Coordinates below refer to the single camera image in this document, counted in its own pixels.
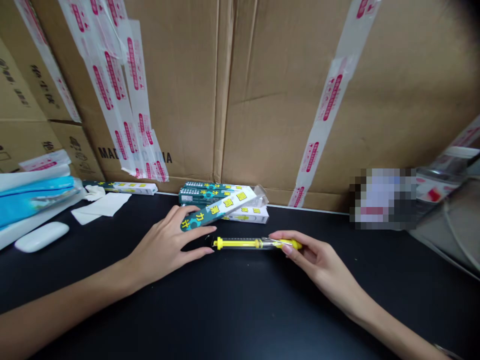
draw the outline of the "fingernail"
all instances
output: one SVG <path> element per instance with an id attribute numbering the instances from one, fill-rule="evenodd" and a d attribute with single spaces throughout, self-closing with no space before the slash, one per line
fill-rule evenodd
<path id="1" fill-rule="evenodd" d="M 291 247 L 290 245 L 283 245 L 283 246 L 281 247 L 281 250 L 282 250 L 285 254 L 290 255 L 290 254 L 292 253 L 292 251 L 294 250 L 294 248 Z"/>

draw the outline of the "right hand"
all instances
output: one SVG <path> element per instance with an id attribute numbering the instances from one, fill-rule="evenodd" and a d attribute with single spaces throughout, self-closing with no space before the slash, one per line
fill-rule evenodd
<path id="1" fill-rule="evenodd" d="M 362 318 L 374 304 L 330 244 L 293 230 L 276 231 L 270 238 L 294 239 L 303 245 L 300 251 L 285 245 L 281 249 L 349 318 Z"/>

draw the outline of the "clear plastic tube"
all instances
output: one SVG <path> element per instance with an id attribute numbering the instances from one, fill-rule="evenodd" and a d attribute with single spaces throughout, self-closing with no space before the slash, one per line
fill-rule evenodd
<path id="1" fill-rule="evenodd" d="M 211 246 L 217 250 L 272 250 L 281 249 L 285 245 L 295 249 L 302 248 L 302 244 L 295 240 L 276 240 L 269 237 L 217 237 Z"/>

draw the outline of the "stacked boxes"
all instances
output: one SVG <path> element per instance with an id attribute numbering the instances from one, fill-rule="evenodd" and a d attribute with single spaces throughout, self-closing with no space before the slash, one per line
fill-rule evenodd
<path id="1" fill-rule="evenodd" d="M 178 193 L 178 199 L 180 200 L 180 204 L 206 206 L 232 194 L 235 194 L 235 191 L 182 187 Z"/>
<path id="2" fill-rule="evenodd" d="M 199 211 L 187 215 L 185 219 L 183 219 L 180 229 L 186 232 L 188 230 L 211 224 L 214 221 L 233 213 L 235 210 L 244 207 L 249 201 L 263 196 L 265 196 L 265 191 L 261 186 L 257 186 L 255 191 L 247 186 L 242 191 L 235 192 Z"/>
<path id="3" fill-rule="evenodd" d="M 216 184 L 211 182 L 188 181 L 178 193 L 178 200 L 182 206 L 196 205 L 199 208 L 208 208 L 216 202 L 221 202 L 230 196 L 249 192 L 252 188 L 246 185 Z M 241 208 L 226 213 L 222 219 L 244 223 L 266 224 L 269 219 L 267 199 L 264 195 L 243 201 Z"/>

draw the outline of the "hand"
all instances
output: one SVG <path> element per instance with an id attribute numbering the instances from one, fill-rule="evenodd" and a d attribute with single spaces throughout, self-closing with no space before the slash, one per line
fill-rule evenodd
<path id="1" fill-rule="evenodd" d="M 272 239 L 295 239 L 300 251 L 282 246 L 282 251 L 305 271 L 317 288 L 349 318 L 360 319 L 375 302 L 360 287 L 333 247 L 298 231 L 276 231 Z"/>
<path id="2" fill-rule="evenodd" d="M 181 251 L 187 243 L 217 229 L 215 226 L 203 226 L 183 232 L 180 225 L 184 217 L 198 210 L 196 206 L 175 205 L 163 220 L 151 227 L 135 250 L 121 261 L 126 273 L 134 276 L 137 289 L 214 252 L 210 247 Z"/>

